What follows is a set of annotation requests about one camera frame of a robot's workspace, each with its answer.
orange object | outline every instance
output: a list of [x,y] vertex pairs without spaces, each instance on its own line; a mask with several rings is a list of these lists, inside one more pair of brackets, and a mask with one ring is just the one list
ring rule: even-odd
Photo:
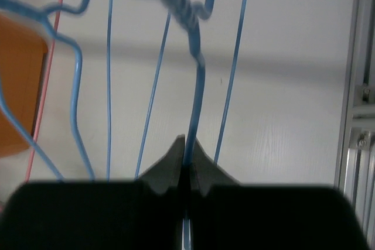
[[[45,40],[33,30],[0,15],[0,76],[9,109],[32,135],[38,110]],[[0,157],[29,147],[0,111]]]

red wire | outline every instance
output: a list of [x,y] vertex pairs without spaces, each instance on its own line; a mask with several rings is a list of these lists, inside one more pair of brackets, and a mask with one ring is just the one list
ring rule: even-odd
[[[53,28],[54,30],[57,30],[59,27],[59,21],[60,21],[60,12],[56,13],[56,17],[54,19],[54,25]],[[49,74],[51,72],[51,65],[52,65],[52,59],[53,59],[53,52],[54,52],[54,44],[55,40],[52,40],[51,44],[51,49],[48,54],[47,58],[47,67],[46,67],[46,72],[43,78],[43,87],[42,87],[42,95],[40,97],[40,104],[39,104],[39,109],[37,112],[37,117],[36,117],[36,125],[35,125],[35,130],[34,130],[34,142],[38,140],[39,136],[39,129],[40,129],[40,123],[42,122],[42,115],[43,115],[43,109],[45,107],[45,102],[46,102],[46,94],[47,94],[47,88],[48,88],[48,80],[49,80]],[[26,170],[26,177],[25,181],[29,181],[30,179],[30,174],[31,174],[31,169],[33,166],[33,161],[34,161],[34,155],[35,155],[35,150],[32,149],[30,152],[29,156],[29,164],[28,164],[28,169]]]

